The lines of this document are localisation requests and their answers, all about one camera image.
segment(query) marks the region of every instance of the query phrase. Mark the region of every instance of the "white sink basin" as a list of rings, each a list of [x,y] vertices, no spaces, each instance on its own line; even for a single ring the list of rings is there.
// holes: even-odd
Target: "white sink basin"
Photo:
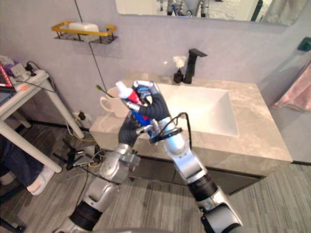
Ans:
[[[238,136],[229,92],[221,89],[158,84],[172,117],[180,112],[189,115],[192,131]],[[178,120],[187,130],[187,121]]]

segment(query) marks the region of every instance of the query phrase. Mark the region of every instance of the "toothbrush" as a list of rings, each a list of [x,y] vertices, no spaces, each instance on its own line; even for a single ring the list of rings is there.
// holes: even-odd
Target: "toothbrush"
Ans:
[[[108,95],[110,98],[114,98],[112,95],[110,95],[108,92],[106,92],[105,90],[103,90],[102,88],[101,88],[101,86],[99,86],[99,85],[96,85],[95,86],[95,89],[96,90],[98,90],[98,91],[102,91],[102,92],[104,92],[106,95]]]

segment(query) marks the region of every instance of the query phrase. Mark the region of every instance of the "bathroom vanity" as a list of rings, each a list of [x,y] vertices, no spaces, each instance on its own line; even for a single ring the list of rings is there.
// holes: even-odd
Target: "bathroom vanity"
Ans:
[[[192,149],[223,190],[232,194],[292,162],[280,132],[253,83],[203,80],[192,84],[173,83],[172,77],[130,73],[133,80],[159,84],[172,117],[187,112],[190,118]],[[124,119],[113,113],[99,116],[90,132],[101,148],[113,150]],[[182,134],[188,137],[186,120],[180,119]],[[134,149],[141,163],[131,175],[135,178],[183,184],[163,142],[151,145],[147,135],[137,139]]]

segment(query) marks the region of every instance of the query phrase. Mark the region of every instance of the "black faucet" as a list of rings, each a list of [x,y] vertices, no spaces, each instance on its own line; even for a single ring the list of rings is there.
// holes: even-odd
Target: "black faucet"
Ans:
[[[206,57],[207,54],[197,49],[189,50],[189,59],[187,63],[187,71],[186,71],[186,75],[184,78],[184,83],[188,83],[188,84],[192,83],[192,77],[194,76],[195,62],[196,62],[197,56]]]

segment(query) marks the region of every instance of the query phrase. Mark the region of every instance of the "striped floor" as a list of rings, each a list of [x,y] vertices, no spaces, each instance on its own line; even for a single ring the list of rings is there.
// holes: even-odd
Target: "striped floor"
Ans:
[[[65,129],[34,125],[24,137],[46,154],[66,155]],[[71,139],[75,147],[83,147]],[[92,181],[88,176],[87,183]],[[1,206],[1,217],[27,225],[26,233],[49,233],[70,215],[86,180],[81,170],[55,174],[45,191],[23,190]],[[245,226],[259,233],[311,233],[311,166],[289,165],[230,197]],[[176,233],[202,233],[200,212],[186,187],[149,180],[127,180],[95,229],[148,227]]]

